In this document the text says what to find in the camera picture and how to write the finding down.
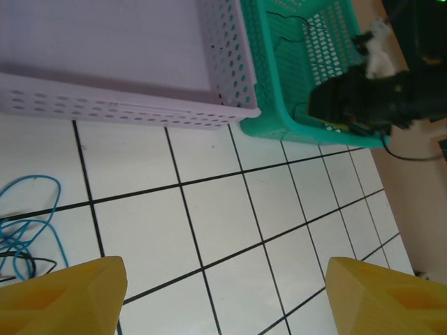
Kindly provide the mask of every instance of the black cable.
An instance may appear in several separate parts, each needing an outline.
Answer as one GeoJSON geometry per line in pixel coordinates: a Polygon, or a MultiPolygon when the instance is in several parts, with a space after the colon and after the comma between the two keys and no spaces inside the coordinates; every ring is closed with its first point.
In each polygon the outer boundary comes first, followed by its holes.
{"type": "Polygon", "coordinates": [[[291,40],[291,39],[289,39],[289,38],[280,36],[280,37],[279,37],[279,43],[278,43],[278,45],[277,45],[276,47],[273,48],[274,50],[276,50],[276,49],[279,47],[279,45],[281,44],[281,41],[282,41],[282,40],[285,40],[286,42],[290,42],[290,43],[302,43],[302,42],[305,42],[305,41],[306,41],[306,38],[310,35],[310,27],[313,27],[313,26],[312,26],[312,24],[309,23],[309,21],[308,21],[305,17],[303,17],[303,16],[299,16],[299,15],[289,15],[289,16],[284,16],[284,15],[282,15],[282,14],[275,13],[275,12],[270,12],[270,11],[266,11],[266,13],[267,13],[267,14],[271,14],[271,15],[276,15],[276,16],[279,16],[279,17],[282,17],[283,19],[291,19],[291,18],[298,18],[298,19],[301,19],[301,20],[303,20],[303,21],[305,22],[305,24],[306,24],[306,28],[307,28],[307,34],[306,34],[306,36],[305,36],[304,38],[301,38],[300,40],[291,40]]]}
{"type": "Polygon", "coordinates": [[[17,279],[15,276],[6,277],[4,279],[1,279],[0,277],[0,283],[5,283],[6,281],[13,281],[14,279],[17,279]]]}
{"type": "MultiPolygon", "coordinates": [[[[4,252],[4,253],[0,253],[0,258],[2,258],[2,257],[14,257],[14,255],[15,255],[15,251],[7,251],[7,252],[4,252]]],[[[36,270],[37,269],[36,261],[37,260],[41,260],[41,261],[49,262],[49,263],[53,264],[53,266],[47,272],[45,272],[45,274],[49,274],[57,266],[57,262],[55,260],[51,260],[49,258],[32,257],[28,253],[24,253],[24,252],[19,253],[17,255],[17,258],[21,258],[23,260],[30,261],[30,263],[31,263],[31,276],[29,277],[30,279],[36,277],[36,271],[37,271],[36,270]]],[[[11,281],[13,279],[16,279],[16,277],[15,276],[11,276],[11,277],[5,278],[3,280],[0,280],[0,283],[3,283],[5,281],[11,281]]]]}
{"type": "Polygon", "coordinates": [[[409,158],[409,157],[401,157],[398,156],[396,154],[394,154],[393,152],[391,152],[390,148],[388,147],[388,145],[386,144],[386,135],[385,133],[381,134],[381,141],[383,144],[383,148],[386,150],[386,152],[388,152],[391,156],[400,159],[401,161],[408,161],[408,162],[431,162],[431,161],[437,161],[439,159],[444,159],[444,155],[438,155],[438,156],[433,156],[433,157],[429,157],[429,158],[409,158]]]}

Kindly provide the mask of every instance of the black device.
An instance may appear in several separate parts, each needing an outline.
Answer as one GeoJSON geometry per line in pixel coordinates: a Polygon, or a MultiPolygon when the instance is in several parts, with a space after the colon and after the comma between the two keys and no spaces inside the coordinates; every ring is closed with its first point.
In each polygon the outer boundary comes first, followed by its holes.
{"type": "MultiPolygon", "coordinates": [[[[436,65],[375,80],[365,77],[365,65],[349,68],[312,91],[309,116],[358,135],[390,135],[393,125],[408,129],[414,120],[447,118],[447,1],[413,0],[411,5],[416,49],[436,65]]],[[[371,38],[370,32],[353,38],[357,50],[364,52],[371,38]]]]}
{"type": "Polygon", "coordinates": [[[391,126],[408,129],[414,120],[447,117],[447,65],[404,71],[369,80],[354,66],[312,91],[309,115],[343,124],[352,133],[390,135],[391,126]]]}

